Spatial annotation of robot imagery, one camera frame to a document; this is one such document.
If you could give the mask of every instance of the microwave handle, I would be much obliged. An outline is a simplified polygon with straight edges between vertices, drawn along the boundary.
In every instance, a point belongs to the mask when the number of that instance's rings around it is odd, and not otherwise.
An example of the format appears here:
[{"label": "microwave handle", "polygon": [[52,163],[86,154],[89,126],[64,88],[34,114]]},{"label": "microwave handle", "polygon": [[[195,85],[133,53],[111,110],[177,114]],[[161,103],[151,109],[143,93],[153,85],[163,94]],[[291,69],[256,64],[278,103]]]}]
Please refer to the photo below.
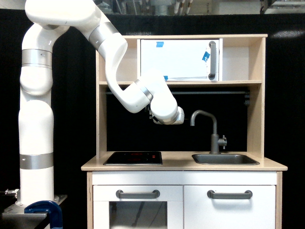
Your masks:
[{"label": "microwave handle", "polygon": [[216,43],[211,41],[209,46],[211,48],[211,73],[209,74],[209,79],[213,80],[216,76]]},{"label": "microwave handle", "polygon": [[160,196],[158,190],[143,193],[124,193],[122,190],[117,190],[115,193],[119,199],[156,199]]}]

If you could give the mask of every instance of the oven window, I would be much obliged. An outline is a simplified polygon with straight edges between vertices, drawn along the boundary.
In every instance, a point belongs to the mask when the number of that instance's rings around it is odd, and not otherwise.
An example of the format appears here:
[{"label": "oven window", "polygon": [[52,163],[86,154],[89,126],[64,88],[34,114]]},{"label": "oven window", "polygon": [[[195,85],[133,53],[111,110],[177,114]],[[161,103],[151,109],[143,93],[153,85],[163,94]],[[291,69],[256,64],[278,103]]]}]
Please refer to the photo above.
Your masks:
[{"label": "oven window", "polygon": [[110,229],[166,229],[167,202],[109,202]]}]

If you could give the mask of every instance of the white cabinet door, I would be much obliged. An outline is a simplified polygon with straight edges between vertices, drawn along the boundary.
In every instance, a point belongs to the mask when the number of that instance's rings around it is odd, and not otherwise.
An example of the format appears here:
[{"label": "white cabinet door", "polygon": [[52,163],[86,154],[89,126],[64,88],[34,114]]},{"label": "white cabinet door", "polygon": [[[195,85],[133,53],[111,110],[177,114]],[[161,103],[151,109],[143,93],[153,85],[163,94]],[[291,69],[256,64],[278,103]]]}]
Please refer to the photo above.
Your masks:
[{"label": "white cabinet door", "polygon": [[[250,190],[250,199],[212,199]],[[185,229],[274,229],[275,186],[184,186]]]}]

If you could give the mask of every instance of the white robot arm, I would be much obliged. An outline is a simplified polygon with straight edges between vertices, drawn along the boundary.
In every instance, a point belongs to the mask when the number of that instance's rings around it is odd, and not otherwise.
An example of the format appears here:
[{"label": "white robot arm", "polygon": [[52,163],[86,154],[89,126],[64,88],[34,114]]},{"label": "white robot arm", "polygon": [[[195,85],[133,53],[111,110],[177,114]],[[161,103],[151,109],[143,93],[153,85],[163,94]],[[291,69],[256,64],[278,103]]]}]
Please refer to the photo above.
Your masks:
[{"label": "white robot arm", "polygon": [[40,26],[73,26],[105,59],[106,80],[110,90],[130,112],[136,113],[151,103],[160,123],[181,124],[184,113],[167,87],[163,76],[154,71],[141,76],[125,90],[116,81],[117,68],[127,50],[127,41],[92,0],[27,0],[29,19]]},{"label": "white robot arm", "polygon": [[184,113],[154,71],[125,90],[116,71],[127,42],[92,0],[27,0],[25,11],[34,25],[22,42],[20,75],[20,204],[54,199],[52,48],[70,26],[78,29],[105,59],[108,86],[122,105],[136,113],[151,104],[161,124],[181,124]]}]

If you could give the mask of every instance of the microwave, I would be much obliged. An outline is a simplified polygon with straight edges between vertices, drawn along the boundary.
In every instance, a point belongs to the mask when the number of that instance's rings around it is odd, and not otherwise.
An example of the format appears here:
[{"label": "microwave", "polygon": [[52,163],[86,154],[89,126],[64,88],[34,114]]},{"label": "microwave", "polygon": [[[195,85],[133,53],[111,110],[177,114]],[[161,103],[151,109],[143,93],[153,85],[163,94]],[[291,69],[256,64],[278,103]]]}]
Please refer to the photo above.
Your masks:
[{"label": "microwave", "polygon": [[158,70],[166,81],[221,81],[223,40],[141,40],[141,76]]}]

